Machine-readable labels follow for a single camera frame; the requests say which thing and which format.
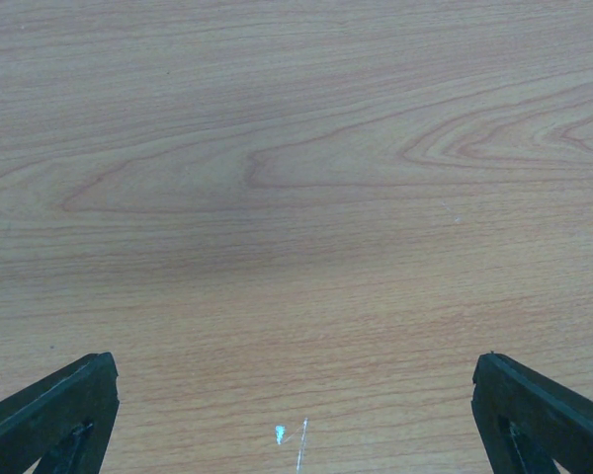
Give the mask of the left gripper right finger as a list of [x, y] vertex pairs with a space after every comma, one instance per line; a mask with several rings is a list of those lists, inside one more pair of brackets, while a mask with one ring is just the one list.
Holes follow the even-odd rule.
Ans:
[[593, 473], [593, 402], [498, 353], [478, 358], [473, 417], [495, 473]]

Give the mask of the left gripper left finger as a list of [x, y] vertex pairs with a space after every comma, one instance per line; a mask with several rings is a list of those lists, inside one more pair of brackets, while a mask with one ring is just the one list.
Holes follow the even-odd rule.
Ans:
[[98, 473], [120, 406], [110, 353], [88, 354], [0, 401], [0, 473]]

